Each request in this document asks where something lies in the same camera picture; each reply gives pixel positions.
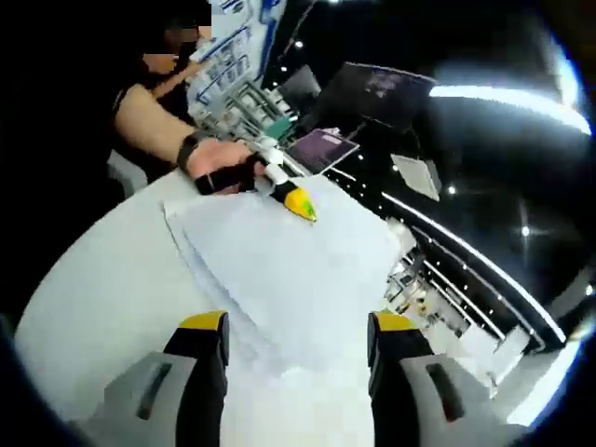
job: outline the black wristband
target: black wristband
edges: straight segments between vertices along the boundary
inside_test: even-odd
[[[208,138],[213,138],[213,136],[205,130],[196,130],[184,138],[183,143],[180,145],[180,151],[178,151],[178,157],[176,158],[176,163],[178,163],[180,169],[188,173],[188,169],[186,168],[188,158],[195,152],[196,147]]]

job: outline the white round table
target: white round table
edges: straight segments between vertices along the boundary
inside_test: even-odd
[[[212,310],[161,207],[193,196],[178,170],[151,184],[95,223],[36,290],[16,346],[61,418],[89,416],[114,378],[161,350],[183,319]]]

